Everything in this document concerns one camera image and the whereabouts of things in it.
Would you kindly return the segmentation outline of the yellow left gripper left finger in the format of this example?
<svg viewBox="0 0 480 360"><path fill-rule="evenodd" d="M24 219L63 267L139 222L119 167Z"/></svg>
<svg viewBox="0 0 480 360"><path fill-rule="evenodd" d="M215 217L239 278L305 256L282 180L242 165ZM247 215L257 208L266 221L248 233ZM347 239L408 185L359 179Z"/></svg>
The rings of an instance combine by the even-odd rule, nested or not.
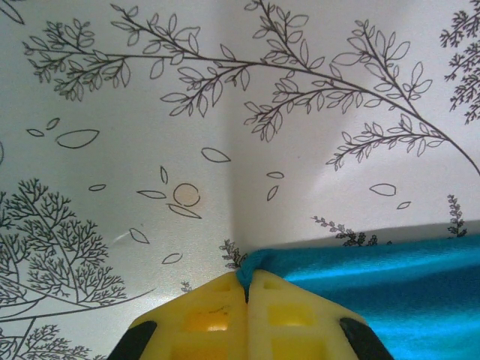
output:
<svg viewBox="0 0 480 360"><path fill-rule="evenodd" d="M108 360L248 360L247 303L234 272L138 316Z"/></svg>

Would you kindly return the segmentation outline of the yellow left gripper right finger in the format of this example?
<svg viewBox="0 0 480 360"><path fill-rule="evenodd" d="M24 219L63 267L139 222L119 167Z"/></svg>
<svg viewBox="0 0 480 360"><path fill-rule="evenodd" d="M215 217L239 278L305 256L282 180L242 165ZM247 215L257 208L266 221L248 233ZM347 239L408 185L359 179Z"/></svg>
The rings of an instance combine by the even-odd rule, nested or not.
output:
<svg viewBox="0 0 480 360"><path fill-rule="evenodd" d="M247 303L248 360L394 360L366 320L256 270Z"/></svg>

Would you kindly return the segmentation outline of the blue t-shirt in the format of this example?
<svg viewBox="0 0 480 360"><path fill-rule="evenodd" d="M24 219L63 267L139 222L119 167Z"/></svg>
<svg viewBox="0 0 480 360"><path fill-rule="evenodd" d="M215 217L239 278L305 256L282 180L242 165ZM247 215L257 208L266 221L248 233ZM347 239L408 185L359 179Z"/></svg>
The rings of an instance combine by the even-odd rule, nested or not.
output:
<svg viewBox="0 0 480 360"><path fill-rule="evenodd" d="M480 235L362 247L263 249L264 270L363 316L394 360L480 360Z"/></svg>

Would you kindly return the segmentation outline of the floral tablecloth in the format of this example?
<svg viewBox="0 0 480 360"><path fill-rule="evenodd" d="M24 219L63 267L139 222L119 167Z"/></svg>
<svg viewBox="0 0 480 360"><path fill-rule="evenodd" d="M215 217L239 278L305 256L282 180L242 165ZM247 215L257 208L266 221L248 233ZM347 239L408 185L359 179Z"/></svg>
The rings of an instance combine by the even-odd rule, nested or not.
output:
<svg viewBox="0 0 480 360"><path fill-rule="evenodd" d="M480 0L0 0L0 360L108 360L255 251L475 235Z"/></svg>

